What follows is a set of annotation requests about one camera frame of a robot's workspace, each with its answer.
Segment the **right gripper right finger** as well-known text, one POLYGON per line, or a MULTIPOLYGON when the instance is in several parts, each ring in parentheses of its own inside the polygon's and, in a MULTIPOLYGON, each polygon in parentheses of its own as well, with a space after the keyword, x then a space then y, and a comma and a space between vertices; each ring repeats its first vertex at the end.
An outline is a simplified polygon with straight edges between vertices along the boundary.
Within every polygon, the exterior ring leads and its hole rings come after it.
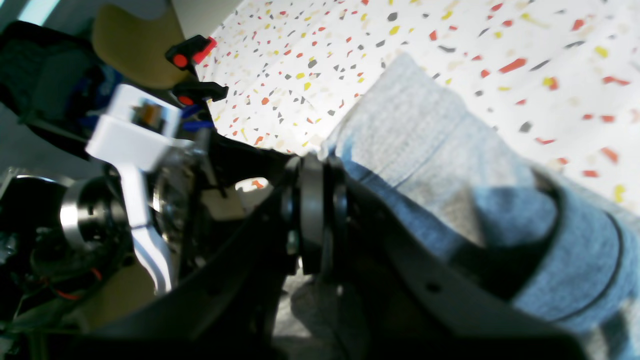
POLYGON ((584 360, 578 340, 514 309, 423 248, 342 161, 325 161, 325 274, 354 287, 375 360, 584 360))

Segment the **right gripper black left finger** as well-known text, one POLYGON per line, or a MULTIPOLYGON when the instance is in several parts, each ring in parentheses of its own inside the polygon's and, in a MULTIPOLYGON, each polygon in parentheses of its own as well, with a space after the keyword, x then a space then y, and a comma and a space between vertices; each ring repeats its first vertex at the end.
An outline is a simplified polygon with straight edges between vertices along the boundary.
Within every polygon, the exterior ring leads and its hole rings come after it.
POLYGON ((202 269, 87 334, 48 333, 47 360, 285 360, 272 344, 282 287, 323 269, 326 165, 291 157, 281 183, 202 269))

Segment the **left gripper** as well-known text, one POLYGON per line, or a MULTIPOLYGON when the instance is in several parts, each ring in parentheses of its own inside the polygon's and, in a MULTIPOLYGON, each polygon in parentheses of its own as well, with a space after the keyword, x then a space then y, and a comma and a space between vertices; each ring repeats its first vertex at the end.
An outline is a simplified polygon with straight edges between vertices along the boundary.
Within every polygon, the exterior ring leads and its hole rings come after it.
POLYGON ((87 142, 86 152, 114 166, 135 256, 162 296, 178 282, 167 240, 154 225, 147 175, 173 150, 194 152, 195 141, 177 137, 183 112, 130 84, 119 84, 87 142))

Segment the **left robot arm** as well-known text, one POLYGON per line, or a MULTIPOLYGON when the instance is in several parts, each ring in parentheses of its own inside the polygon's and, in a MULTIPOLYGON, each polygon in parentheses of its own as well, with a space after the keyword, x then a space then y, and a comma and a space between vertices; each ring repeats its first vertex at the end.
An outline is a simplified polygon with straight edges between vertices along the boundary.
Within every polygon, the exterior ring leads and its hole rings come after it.
POLYGON ((208 102, 224 100, 228 91, 215 82, 180 83, 172 90, 178 108, 134 86, 117 87, 86 147, 103 162, 102 177, 71 182, 53 202, 57 219, 46 210, 32 225, 1 221, 25 226, 10 229, 4 241, 34 237, 29 260, 35 290, 48 288, 61 299, 34 319, 16 317, 10 329, 55 325, 81 299, 54 281, 97 274, 101 265, 118 267, 126 252, 135 253, 156 294, 178 285, 179 258, 208 218, 199 196, 210 189, 226 193, 221 168, 208 159, 216 132, 208 102))

